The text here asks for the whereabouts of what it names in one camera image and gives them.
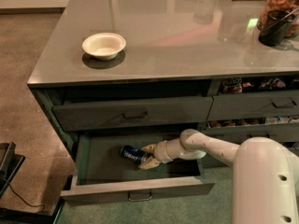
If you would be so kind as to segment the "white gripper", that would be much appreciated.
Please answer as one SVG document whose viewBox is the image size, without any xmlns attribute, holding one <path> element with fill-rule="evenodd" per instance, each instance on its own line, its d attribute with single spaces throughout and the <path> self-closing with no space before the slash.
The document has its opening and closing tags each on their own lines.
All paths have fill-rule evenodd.
<svg viewBox="0 0 299 224">
<path fill-rule="evenodd" d="M 145 147 L 142 147 L 141 150 L 149 154 L 154 153 L 155 158 L 152 156 L 147 158 L 138 166 L 140 170 L 149 170 L 152 168 L 156 168 L 160 165 L 160 163 L 169 163 L 173 160 L 168 154 L 166 141 L 159 142 L 157 145 L 149 144 Z"/>
</svg>

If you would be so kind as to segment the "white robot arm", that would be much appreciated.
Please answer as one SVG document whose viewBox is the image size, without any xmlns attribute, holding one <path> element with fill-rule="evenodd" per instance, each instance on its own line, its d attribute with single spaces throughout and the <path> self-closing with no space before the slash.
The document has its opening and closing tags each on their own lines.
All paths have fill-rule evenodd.
<svg viewBox="0 0 299 224">
<path fill-rule="evenodd" d="M 143 170 L 206 154 L 231 166 L 232 224 L 299 224 L 299 157 L 272 139 L 252 137 L 237 145 L 188 129 L 142 150 L 151 155 Z"/>
</svg>

